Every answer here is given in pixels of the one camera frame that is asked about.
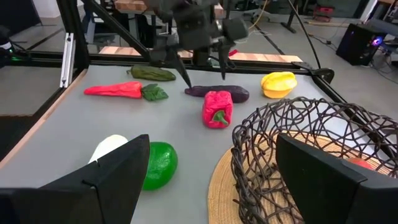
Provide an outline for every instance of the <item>purple eggplant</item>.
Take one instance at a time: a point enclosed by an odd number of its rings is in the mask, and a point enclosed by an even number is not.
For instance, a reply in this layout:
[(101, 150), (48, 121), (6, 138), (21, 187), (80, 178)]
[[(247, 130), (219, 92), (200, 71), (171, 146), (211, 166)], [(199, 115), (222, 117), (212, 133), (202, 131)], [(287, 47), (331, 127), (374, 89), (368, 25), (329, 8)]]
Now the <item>purple eggplant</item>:
[(218, 85), (218, 86), (193, 86), (191, 89), (186, 88), (185, 94), (191, 96), (205, 97), (209, 91), (228, 91), (231, 93), (234, 103), (243, 103), (249, 99), (249, 92), (243, 87), (234, 85)]

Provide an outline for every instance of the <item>computer tower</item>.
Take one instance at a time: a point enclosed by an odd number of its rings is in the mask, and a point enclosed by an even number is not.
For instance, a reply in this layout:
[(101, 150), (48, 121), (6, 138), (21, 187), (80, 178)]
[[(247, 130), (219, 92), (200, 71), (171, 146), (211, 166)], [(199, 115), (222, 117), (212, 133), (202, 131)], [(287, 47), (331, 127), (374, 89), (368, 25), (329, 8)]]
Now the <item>computer tower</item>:
[(368, 65), (386, 33), (362, 24), (350, 24), (336, 54), (352, 65)]

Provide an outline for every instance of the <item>black bracket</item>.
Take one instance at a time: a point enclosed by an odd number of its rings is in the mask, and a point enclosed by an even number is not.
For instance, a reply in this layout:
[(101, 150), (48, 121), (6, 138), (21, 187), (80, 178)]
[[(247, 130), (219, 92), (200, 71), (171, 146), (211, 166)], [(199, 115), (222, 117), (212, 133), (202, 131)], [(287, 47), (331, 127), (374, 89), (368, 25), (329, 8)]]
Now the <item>black bracket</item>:
[(331, 83), (333, 78), (335, 77), (335, 71), (330, 68), (319, 68), (314, 69), (310, 64), (307, 62), (292, 62), (293, 65), (296, 65), (300, 68), (306, 69), (310, 72), (311, 76), (318, 76), (324, 79), (327, 83)]

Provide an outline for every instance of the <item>green plastic fruit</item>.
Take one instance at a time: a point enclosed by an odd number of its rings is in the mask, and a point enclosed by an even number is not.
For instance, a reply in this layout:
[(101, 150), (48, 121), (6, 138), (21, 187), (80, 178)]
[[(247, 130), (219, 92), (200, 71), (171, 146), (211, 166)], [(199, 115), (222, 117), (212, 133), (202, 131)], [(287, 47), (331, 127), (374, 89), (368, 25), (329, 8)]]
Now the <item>green plastic fruit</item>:
[(144, 190), (157, 190), (165, 186), (177, 170), (178, 157), (173, 146), (166, 142), (151, 142)]

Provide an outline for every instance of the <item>green stem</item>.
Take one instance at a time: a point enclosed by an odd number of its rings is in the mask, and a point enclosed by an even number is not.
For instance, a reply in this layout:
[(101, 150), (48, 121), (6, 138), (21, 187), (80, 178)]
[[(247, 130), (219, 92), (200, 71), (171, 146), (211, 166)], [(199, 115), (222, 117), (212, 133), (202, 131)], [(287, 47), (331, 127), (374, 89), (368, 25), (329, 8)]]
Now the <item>green stem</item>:
[(219, 110), (214, 114), (213, 121), (220, 121), (225, 125), (229, 125), (229, 123), (224, 119), (224, 117), (225, 117), (225, 111)]

